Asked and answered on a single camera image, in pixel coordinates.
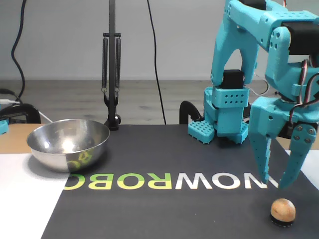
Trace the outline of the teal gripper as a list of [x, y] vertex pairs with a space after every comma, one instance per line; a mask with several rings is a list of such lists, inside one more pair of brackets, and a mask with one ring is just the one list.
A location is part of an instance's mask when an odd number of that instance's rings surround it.
[[263, 183], [269, 180], [271, 139], [291, 139], [287, 168], [279, 182], [284, 189], [298, 178], [304, 160], [316, 140], [319, 128], [319, 110], [296, 107], [290, 119], [290, 111], [296, 103], [280, 98], [259, 97], [251, 106], [249, 140], [254, 151], [258, 172]]

